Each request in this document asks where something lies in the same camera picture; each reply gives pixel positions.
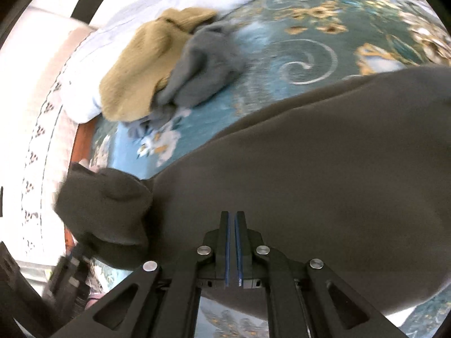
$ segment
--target white cloth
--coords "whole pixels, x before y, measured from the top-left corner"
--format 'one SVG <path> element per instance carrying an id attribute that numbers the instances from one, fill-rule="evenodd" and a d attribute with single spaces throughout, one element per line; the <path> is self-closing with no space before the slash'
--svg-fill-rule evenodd
<path id="1" fill-rule="evenodd" d="M 252 0 L 142 0 L 125 11 L 126 18 L 92 33 L 74 52 L 61 77 L 61 91 L 67 115 L 77 123 L 85 123 L 101 113 L 99 84 L 118 60 L 120 53 L 142 24 L 155 20 L 164 10 L 191 6 L 216 9 L 224 15 Z"/>

